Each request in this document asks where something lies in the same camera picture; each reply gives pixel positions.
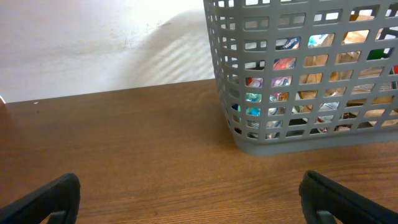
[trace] basket base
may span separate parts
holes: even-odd
[[[312,149],[352,146],[357,144],[371,144],[384,141],[398,140],[398,131],[383,133],[362,133],[357,135],[336,136],[320,139],[305,139],[299,141],[278,142],[273,144],[253,144],[234,136],[238,148],[254,156],[271,156],[275,154],[300,152]]]

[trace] wood grain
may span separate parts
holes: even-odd
[[[305,223],[313,169],[398,210],[398,142],[249,156],[214,80],[38,102],[0,109],[0,207],[74,172],[77,223]]]

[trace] basket grid hole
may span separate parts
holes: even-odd
[[[307,124],[308,118],[291,119],[289,121],[289,126],[297,126]]]
[[[279,58],[274,63],[274,70],[293,69],[296,64],[296,58]]]
[[[340,63],[354,63],[357,62],[359,56],[361,55],[360,51],[357,52],[343,52],[336,56],[336,64]]]
[[[259,134],[258,133],[254,133],[254,132],[248,132],[246,136],[249,139],[255,139],[255,140],[259,139]]]
[[[378,110],[368,110],[363,117],[364,118],[374,118],[374,117],[381,117],[382,114],[385,112],[385,109],[378,109]]]
[[[266,61],[265,60],[258,60],[254,62],[246,62],[244,64],[244,68],[246,70],[264,70],[264,67],[266,66]]]
[[[334,96],[343,96],[346,91],[346,87],[339,88],[330,88],[325,90],[324,97],[334,97]]]
[[[366,60],[383,60],[388,59],[392,51],[394,50],[393,47],[385,48],[385,49],[374,49],[369,52],[369,55]]]
[[[232,115],[232,120],[237,122],[238,124],[241,122],[241,118],[236,115]]]
[[[258,121],[252,121],[252,120],[247,120],[246,121],[246,126],[250,128],[259,128],[260,127],[260,122]]]
[[[305,13],[281,15],[278,28],[301,27],[304,25],[304,21]]]
[[[390,116],[392,116],[392,115],[398,115],[398,108],[395,108],[395,109],[393,109],[393,110],[390,112]]]
[[[266,17],[250,17],[244,19],[245,30],[267,30],[269,18]]]
[[[312,111],[312,105],[298,105],[292,108],[292,113],[309,113]]]
[[[255,78],[255,77],[247,77],[246,78],[246,86],[252,88],[262,88],[263,86],[263,78]]]
[[[258,5],[268,5],[270,0],[245,0],[245,6],[258,6]]]
[[[301,37],[279,38],[276,40],[276,50],[292,50],[297,49],[300,45]]]
[[[299,85],[311,85],[314,83],[320,83],[323,77],[323,73],[301,75],[298,81]]]
[[[285,114],[286,107],[269,108],[268,116],[278,116]]]
[[[318,90],[299,91],[298,95],[299,95],[300,99],[304,99],[304,100],[315,99],[318,95]]]
[[[389,8],[388,8],[388,10],[387,10],[387,12],[386,12],[386,17],[395,17],[395,16],[398,16],[397,9],[398,9],[398,3],[392,3],[392,4],[389,6]]]
[[[304,59],[304,67],[314,67],[326,65],[329,55],[306,56]]]
[[[314,17],[314,25],[334,24],[338,23],[341,19],[342,9],[334,9],[327,11],[318,11]]]
[[[259,93],[246,93],[246,101],[253,103],[260,103],[262,100],[262,94]]]
[[[354,70],[334,71],[329,77],[329,82],[350,80]]]
[[[338,106],[340,105],[339,101],[336,102],[331,102],[331,103],[322,103],[319,107],[319,112],[324,112],[324,111],[334,111],[338,109]]]
[[[292,77],[291,76],[286,76],[286,77],[275,77],[271,81],[271,87],[278,87],[278,86],[290,86]]]
[[[345,33],[342,44],[356,44],[365,42],[368,37],[369,30],[355,30]]]
[[[244,49],[247,51],[265,51],[267,49],[267,41],[245,40]]]
[[[304,130],[296,130],[296,131],[287,131],[286,137],[298,137],[303,136]]]
[[[359,73],[359,79],[379,77],[384,67],[365,68]]]
[[[355,94],[361,94],[361,93],[370,93],[371,91],[373,91],[373,88],[374,88],[374,83],[357,85],[357,86],[354,86],[351,94],[355,95]]]
[[[377,104],[391,104],[395,96],[378,96],[376,97],[372,105],[377,105]]]
[[[312,35],[308,41],[308,48],[331,46],[334,39],[335,34]]]
[[[360,110],[361,108],[363,108],[363,105],[366,103],[366,101],[367,101],[366,98],[349,100],[347,101],[346,108],[355,107],[355,109]]]
[[[274,103],[274,99],[278,99],[277,102],[287,101],[289,99],[289,92],[273,93],[269,96],[269,102]]]
[[[267,129],[272,129],[272,128],[280,128],[283,125],[283,121],[268,121],[267,122]]]

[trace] blue package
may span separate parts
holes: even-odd
[[[323,43],[323,41],[328,37],[328,34],[312,35],[310,40],[308,40],[308,47],[318,47]]]

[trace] laundry basket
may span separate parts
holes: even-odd
[[[398,138],[398,0],[203,2],[218,94],[241,150]],[[356,32],[364,39],[348,41]]]

